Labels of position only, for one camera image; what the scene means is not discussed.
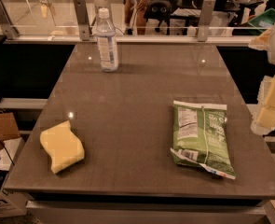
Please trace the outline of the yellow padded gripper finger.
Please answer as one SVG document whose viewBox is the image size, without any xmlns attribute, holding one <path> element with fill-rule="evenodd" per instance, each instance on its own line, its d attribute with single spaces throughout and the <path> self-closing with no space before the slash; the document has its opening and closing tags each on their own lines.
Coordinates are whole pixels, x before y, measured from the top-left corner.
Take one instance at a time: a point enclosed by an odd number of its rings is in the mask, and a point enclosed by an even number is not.
<svg viewBox="0 0 275 224">
<path fill-rule="evenodd" d="M 259 126 L 275 128 L 275 76 L 264 76 L 257 96 L 255 121 Z"/>
</svg>

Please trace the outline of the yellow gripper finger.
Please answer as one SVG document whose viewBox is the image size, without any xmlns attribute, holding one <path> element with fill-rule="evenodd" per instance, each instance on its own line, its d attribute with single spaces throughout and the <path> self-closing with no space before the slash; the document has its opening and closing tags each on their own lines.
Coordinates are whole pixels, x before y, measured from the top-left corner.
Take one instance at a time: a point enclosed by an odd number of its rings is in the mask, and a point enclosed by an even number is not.
<svg viewBox="0 0 275 224">
<path fill-rule="evenodd" d="M 261 35 L 250 41 L 248 47 L 256 50 L 267 50 L 271 29 L 267 29 Z"/>
</svg>

